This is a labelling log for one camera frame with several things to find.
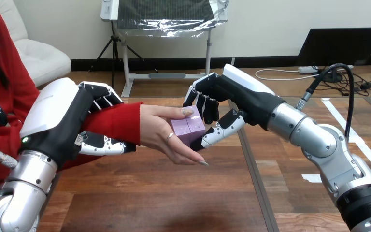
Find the white cushion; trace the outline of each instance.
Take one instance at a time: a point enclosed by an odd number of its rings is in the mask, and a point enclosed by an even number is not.
[[[53,46],[28,39],[15,41],[15,46],[35,86],[63,77],[71,70],[69,57]]]
[[[25,24],[13,0],[0,0],[0,15],[13,41],[28,38]]]

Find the fingernail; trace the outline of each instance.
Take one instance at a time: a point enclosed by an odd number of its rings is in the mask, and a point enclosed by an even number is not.
[[[208,166],[208,164],[204,161],[198,161],[199,164],[203,165],[203,166]]]
[[[194,113],[194,110],[193,109],[182,109],[182,113],[185,116],[190,116]]]

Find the white tape line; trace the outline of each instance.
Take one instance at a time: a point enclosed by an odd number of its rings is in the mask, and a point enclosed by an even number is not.
[[[338,112],[335,106],[333,106],[333,104],[329,101],[329,98],[322,98],[321,101],[327,107],[330,113],[335,117],[335,119],[339,122],[342,128],[345,129],[346,120]],[[365,141],[363,141],[363,139],[353,130],[353,128],[351,128],[349,134],[349,142],[355,143],[371,162],[371,149],[366,145]]]
[[[302,178],[311,183],[322,183],[321,175],[318,174],[304,174],[302,175]]]

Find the red sweater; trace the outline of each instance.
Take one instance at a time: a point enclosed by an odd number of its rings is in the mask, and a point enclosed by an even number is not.
[[[18,51],[12,42],[8,29],[0,16],[0,66],[9,79],[5,89],[0,82],[0,106],[8,116],[10,127],[0,125],[0,151],[16,158],[20,148],[19,132],[23,122],[39,95]],[[88,116],[82,130],[104,134],[115,139],[140,143],[140,104],[120,104]],[[96,159],[94,156],[79,155],[63,168],[80,165]],[[0,183],[9,174],[9,169],[0,164]]]

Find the robotic finger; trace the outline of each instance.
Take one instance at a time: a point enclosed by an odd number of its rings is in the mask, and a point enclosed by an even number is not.
[[[136,151],[134,144],[89,131],[80,133],[75,144],[80,146],[79,153],[92,156],[120,155]]]
[[[107,84],[83,81],[78,87],[86,90],[93,96],[94,101],[90,107],[91,113],[123,103],[116,92]]]
[[[231,109],[218,120],[216,127],[209,128],[202,137],[191,142],[191,149],[199,151],[208,148],[236,133],[246,124],[244,120],[245,116],[246,112]]]
[[[185,97],[183,107],[191,106],[193,101],[196,100],[196,107],[200,116],[204,119],[205,124],[211,124],[213,121],[219,120],[218,106],[219,102],[216,99],[210,98],[201,92],[193,90],[195,87],[190,86]]]

